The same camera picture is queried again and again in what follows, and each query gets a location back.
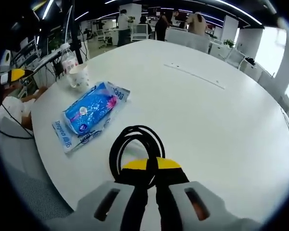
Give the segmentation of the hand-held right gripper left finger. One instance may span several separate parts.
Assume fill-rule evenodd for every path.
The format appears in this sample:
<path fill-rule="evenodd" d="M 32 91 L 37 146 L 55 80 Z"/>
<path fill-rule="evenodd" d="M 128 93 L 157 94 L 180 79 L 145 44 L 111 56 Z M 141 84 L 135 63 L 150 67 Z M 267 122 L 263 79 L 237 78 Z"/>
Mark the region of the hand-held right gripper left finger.
<path fill-rule="evenodd" d="M 106 181 L 78 202 L 79 231 L 138 231 L 147 205 L 150 160 L 123 166 L 118 180 Z"/>

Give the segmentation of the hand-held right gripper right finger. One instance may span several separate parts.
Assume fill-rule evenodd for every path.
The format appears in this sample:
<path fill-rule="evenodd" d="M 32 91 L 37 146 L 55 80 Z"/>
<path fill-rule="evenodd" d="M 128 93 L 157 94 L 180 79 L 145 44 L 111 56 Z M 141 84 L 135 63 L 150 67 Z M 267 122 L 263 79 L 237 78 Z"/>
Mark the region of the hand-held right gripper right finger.
<path fill-rule="evenodd" d="M 229 231 L 234 216 L 222 198 L 190 181 L 173 160 L 157 158 L 156 201 L 164 231 Z"/>

